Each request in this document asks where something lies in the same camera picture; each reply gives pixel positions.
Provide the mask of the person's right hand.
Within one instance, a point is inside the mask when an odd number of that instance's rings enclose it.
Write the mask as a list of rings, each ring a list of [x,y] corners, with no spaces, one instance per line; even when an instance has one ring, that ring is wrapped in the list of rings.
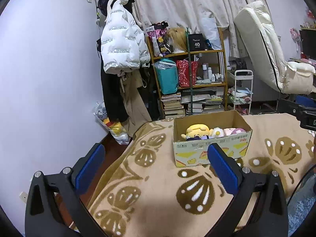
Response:
[[[313,158],[315,158],[315,153],[316,153],[316,136],[314,137],[313,139],[313,149],[312,149],[312,152],[313,152]]]

